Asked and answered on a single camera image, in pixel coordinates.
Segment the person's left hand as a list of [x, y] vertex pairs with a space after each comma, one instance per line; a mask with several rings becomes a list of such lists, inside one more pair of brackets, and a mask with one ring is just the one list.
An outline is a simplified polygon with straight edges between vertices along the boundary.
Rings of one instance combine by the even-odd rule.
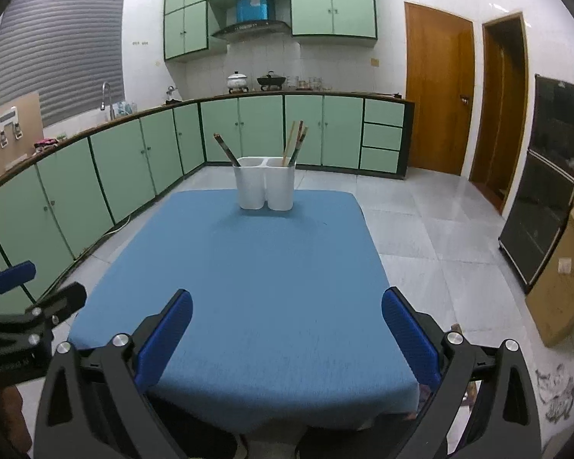
[[0, 390], [0, 458], [29, 458], [32, 439], [22, 415], [22, 403], [16, 386]]

